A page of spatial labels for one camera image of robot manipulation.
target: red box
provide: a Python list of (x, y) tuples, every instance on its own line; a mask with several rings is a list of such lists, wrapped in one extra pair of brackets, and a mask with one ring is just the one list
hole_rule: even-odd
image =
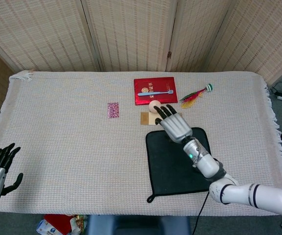
[(44, 215), (44, 219), (63, 235), (67, 235), (71, 231), (70, 220), (73, 217), (74, 216), (68, 216), (65, 214), (45, 214)]
[[(155, 94), (148, 96), (138, 96), (138, 93), (144, 92), (167, 92), (173, 90), (173, 94)], [(149, 104), (152, 100), (158, 100), (160, 103), (177, 103), (174, 77), (155, 77), (140, 78), (134, 80), (135, 104)]]

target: beige ball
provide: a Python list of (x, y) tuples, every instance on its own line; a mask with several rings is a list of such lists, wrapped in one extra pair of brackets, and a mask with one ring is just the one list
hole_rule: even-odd
[(160, 108), (161, 103), (158, 100), (153, 100), (150, 102), (149, 104), (149, 110), (153, 113), (153, 114), (157, 114), (156, 109), (154, 108), (154, 106), (157, 106), (158, 108)]

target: small ball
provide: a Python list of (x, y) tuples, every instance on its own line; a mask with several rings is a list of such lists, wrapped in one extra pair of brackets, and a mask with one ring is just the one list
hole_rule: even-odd
[(153, 100), (150, 102), (149, 104), (149, 110), (153, 113), (153, 114), (157, 114), (156, 109), (154, 108), (154, 106), (157, 106), (158, 108), (160, 108), (161, 103), (158, 100)]
[(207, 86), (206, 86), (206, 90), (207, 90), (208, 92), (211, 92), (211, 91), (213, 90), (213, 85), (211, 85), (210, 83), (208, 83)]

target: green ball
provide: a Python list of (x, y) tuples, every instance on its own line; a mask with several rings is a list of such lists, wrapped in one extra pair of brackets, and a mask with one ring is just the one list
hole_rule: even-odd
[(210, 83), (208, 83), (207, 86), (206, 86), (206, 90), (207, 90), (208, 92), (211, 92), (211, 91), (213, 90), (213, 85), (211, 85)]

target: black cable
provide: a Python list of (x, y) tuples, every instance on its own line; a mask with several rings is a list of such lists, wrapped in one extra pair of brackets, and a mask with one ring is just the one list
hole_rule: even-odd
[(207, 195), (206, 195), (206, 198), (205, 198), (205, 201), (204, 201), (204, 203), (203, 203), (203, 206), (201, 207), (201, 209), (200, 209), (200, 211), (199, 211), (199, 214), (198, 214), (198, 216), (197, 216), (197, 219), (196, 219), (196, 222), (195, 222), (195, 227), (194, 227), (194, 229), (193, 229), (192, 235), (195, 234), (195, 230), (196, 230), (196, 227), (197, 227), (198, 219), (199, 219), (199, 216), (200, 216), (201, 212), (202, 212), (203, 209), (204, 209), (204, 206), (205, 206), (205, 203), (206, 203), (206, 201), (207, 201), (208, 195), (209, 195), (209, 191), (208, 191), (208, 193), (207, 193)]
[(282, 84), (282, 82), (277, 82), (273, 87), (271, 87), (271, 92), (276, 96), (282, 96), (282, 87), (281, 90), (278, 90), (280, 84)]

